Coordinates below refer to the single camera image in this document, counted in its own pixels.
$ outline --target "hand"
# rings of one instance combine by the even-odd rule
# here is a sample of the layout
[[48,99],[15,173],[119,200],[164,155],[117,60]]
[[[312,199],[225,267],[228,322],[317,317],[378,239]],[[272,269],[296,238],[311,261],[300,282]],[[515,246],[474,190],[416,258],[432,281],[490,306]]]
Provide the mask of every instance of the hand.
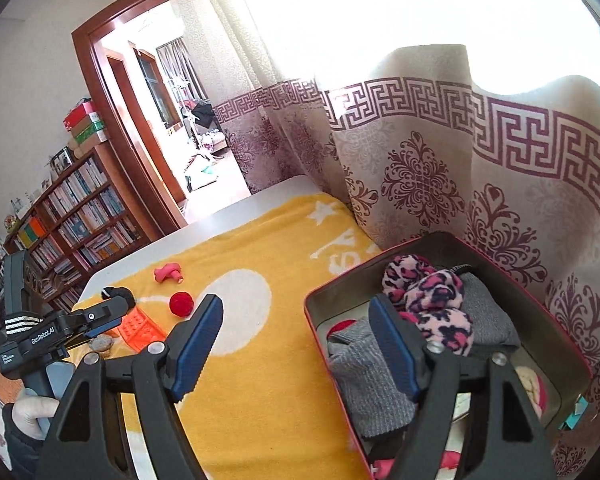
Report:
[[11,410],[11,418],[16,427],[25,435],[44,440],[45,436],[38,425],[39,418],[49,418],[56,414],[60,402],[50,397],[22,396],[16,400]]

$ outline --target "gray knit sock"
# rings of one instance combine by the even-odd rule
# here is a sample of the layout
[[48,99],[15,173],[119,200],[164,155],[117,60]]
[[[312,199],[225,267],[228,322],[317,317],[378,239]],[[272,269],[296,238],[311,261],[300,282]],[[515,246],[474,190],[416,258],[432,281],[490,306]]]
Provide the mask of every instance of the gray knit sock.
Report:
[[462,310],[469,314],[474,324],[474,346],[510,345],[518,348],[520,338],[516,327],[495,302],[487,286],[470,272],[459,277],[464,284]]
[[327,349],[329,369],[361,436],[371,438],[411,422],[416,404],[395,387],[366,317],[331,334]]

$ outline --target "patterned curtain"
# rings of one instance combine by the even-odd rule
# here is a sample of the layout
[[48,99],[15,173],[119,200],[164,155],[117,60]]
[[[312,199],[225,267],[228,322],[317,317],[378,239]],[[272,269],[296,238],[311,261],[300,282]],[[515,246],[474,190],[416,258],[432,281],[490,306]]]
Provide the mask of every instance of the patterned curtain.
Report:
[[187,47],[182,38],[170,41],[156,49],[160,63],[170,79],[180,78],[189,81],[189,85],[180,91],[185,93],[185,98],[206,99],[205,89],[202,88],[196,70],[193,68]]

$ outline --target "open doorway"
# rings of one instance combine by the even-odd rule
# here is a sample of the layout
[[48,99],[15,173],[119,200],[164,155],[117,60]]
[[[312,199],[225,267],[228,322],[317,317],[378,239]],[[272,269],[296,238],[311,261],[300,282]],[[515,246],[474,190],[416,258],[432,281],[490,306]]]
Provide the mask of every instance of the open doorway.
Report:
[[110,20],[108,32],[91,41],[99,82],[131,141],[123,147],[137,152],[193,223],[250,192],[197,80],[182,22],[168,1],[138,6],[141,12],[127,10],[130,19]]

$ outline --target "greek key border pattern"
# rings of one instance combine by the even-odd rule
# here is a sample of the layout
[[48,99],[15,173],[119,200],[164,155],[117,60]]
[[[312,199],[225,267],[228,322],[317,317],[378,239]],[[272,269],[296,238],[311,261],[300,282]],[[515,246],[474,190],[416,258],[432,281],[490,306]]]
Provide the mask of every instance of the greek key border pattern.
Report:
[[496,99],[462,83],[415,77],[371,79],[319,91],[299,79],[259,88],[216,107],[221,122],[258,106],[280,110],[321,100],[333,131],[411,116],[473,137],[481,158],[518,173],[567,182],[600,215],[600,130],[568,114]]

